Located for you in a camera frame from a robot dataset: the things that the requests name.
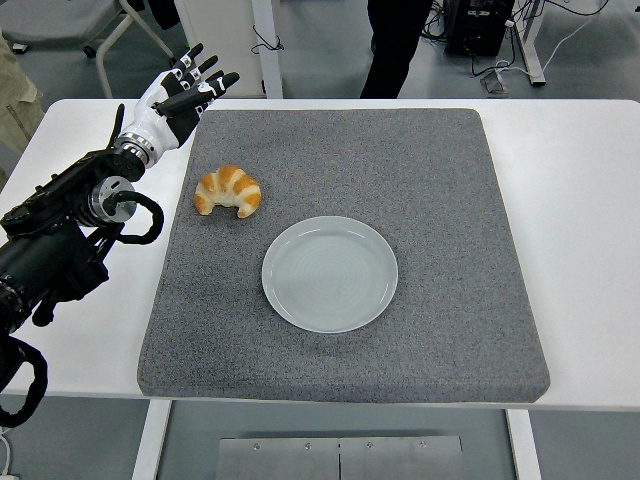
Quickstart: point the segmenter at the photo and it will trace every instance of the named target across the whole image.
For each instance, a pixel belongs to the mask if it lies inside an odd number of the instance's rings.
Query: black robotic arm
[[[89,152],[53,175],[0,220],[8,237],[0,247],[0,392],[23,363],[34,369],[24,406],[15,414],[0,408],[0,426],[24,423],[47,387],[40,352],[11,334],[32,314],[35,325],[48,325],[58,302],[80,300],[107,281],[103,262],[115,242],[147,244],[160,235],[162,209],[132,184],[164,152],[184,144],[207,105],[239,78],[219,71],[204,80],[202,74],[217,57],[198,67],[195,57],[201,51],[202,45],[196,45],[154,80],[135,106],[133,123],[124,129],[120,105],[104,150]],[[122,235],[138,205],[152,213],[149,231]],[[80,226],[95,230],[85,237]]]

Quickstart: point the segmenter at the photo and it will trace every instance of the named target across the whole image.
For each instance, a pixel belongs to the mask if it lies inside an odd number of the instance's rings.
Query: white plate
[[[389,244],[345,217],[315,217],[287,228],[262,263],[262,286],[285,320],[318,333],[355,330],[380,315],[398,284]]]

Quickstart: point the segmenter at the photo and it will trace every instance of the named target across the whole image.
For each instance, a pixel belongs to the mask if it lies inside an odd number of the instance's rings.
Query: floor
[[[563,0],[583,12],[596,0]],[[502,73],[509,93],[489,94],[471,74],[467,57],[444,54],[441,44],[423,41],[411,64],[402,98],[620,98],[640,101],[640,13],[638,0],[610,2],[603,12],[564,42],[545,71],[547,85],[534,88],[525,74]],[[288,98],[356,98],[371,61],[366,0],[281,0],[279,34],[283,85]],[[586,20],[547,5],[536,47],[541,62],[563,38]],[[149,12],[143,17],[174,52],[186,48],[180,26],[160,31]],[[119,60],[126,53],[126,63]],[[514,66],[524,68],[516,49]],[[499,58],[511,60],[508,40]],[[43,107],[63,98],[102,96],[94,61],[78,49],[33,48],[20,64],[42,92]],[[476,69],[496,59],[477,59]],[[114,95],[138,98],[157,72],[167,67],[164,54],[132,27],[107,57]],[[18,161],[0,145],[0,167],[10,172]],[[19,398],[3,398],[9,406]],[[146,401],[47,398],[32,420],[9,432],[13,447],[11,473],[22,479],[128,478],[135,461]],[[159,478],[214,478],[217,445],[229,435],[308,431],[402,433],[463,432],[493,425],[483,446],[489,460],[479,463],[470,478],[514,478],[505,450],[500,416],[482,412],[438,409],[368,409],[324,406],[266,410],[238,404],[177,402],[169,425]],[[554,479],[634,478],[640,469],[640,416],[604,412],[532,412],[542,476]],[[0,447],[0,464],[4,454]]]

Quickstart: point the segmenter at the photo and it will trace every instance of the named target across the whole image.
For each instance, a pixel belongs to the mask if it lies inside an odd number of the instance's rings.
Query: white chair
[[[175,62],[173,52],[151,30],[127,0],[7,0],[0,5],[0,28],[8,41],[30,46],[63,47],[86,45],[107,28],[124,10],[124,18],[101,43],[96,67],[106,98],[113,98],[104,56],[135,22]],[[90,47],[85,53],[93,57]]]

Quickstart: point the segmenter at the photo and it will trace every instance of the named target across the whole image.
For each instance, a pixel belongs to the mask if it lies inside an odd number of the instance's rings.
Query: gray mat
[[[260,182],[245,220],[193,207],[200,176],[224,163]],[[352,332],[301,330],[262,290],[271,242],[320,215],[370,225],[397,257],[391,304]],[[166,397],[536,400],[549,374],[477,112],[206,112],[138,382]]]

